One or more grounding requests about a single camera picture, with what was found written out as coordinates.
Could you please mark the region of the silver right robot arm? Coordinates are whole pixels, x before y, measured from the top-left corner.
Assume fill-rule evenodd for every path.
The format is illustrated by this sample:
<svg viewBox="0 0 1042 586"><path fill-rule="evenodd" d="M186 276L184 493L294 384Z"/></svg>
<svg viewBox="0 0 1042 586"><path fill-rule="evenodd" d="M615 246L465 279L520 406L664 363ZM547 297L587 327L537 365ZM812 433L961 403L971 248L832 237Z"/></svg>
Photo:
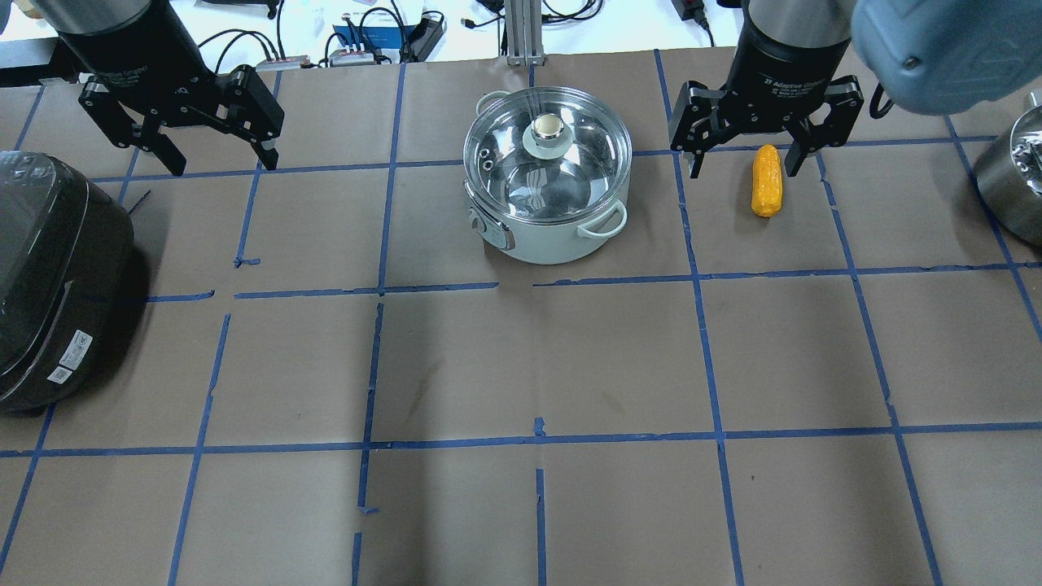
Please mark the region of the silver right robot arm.
<svg viewBox="0 0 1042 586"><path fill-rule="evenodd" d="M789 177L843 146L865 104L849 47L894 105L945 116L996 101L1040 76L1038 1L744 1L729 76L684 83L670 147L698 177L708 152L742 135L788 133Z"/></svg>

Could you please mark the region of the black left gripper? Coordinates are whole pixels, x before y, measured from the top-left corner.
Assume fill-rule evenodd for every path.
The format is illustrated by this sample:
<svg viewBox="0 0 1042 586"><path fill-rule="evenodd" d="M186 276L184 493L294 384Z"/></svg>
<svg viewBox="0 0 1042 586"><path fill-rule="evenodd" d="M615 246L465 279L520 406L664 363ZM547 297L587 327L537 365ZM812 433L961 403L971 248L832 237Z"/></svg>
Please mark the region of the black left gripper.
<svg viewBox="0 0 1042 586"><path fill-rule="evenodd" d="M284 109L248 64L216 77L168 1L36 1L34 7L94 75L79 103L116 148L135 147L175 177L187 157L162 126L235 136L274 171Z"/></svg>

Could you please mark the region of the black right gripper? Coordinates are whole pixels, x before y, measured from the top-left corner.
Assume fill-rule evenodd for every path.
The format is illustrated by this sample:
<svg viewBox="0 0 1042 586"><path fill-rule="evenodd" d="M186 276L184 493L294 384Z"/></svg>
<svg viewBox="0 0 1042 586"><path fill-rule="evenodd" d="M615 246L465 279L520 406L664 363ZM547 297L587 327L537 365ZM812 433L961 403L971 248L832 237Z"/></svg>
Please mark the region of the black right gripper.
<svg viewBox="0 0 1042 586"><path fill-rule="evenodd" d="M743 1L744 22L729 77L712 90L683 83L669 116L669 146L699 178L726 122L740 129L784 129L792 137L786 174L810 155L847 143L865 102L855 75L833 81L850 43L852 1ZM723 103L723 115L720 107ZM820 123L809 115L825 104Z"/></svg>

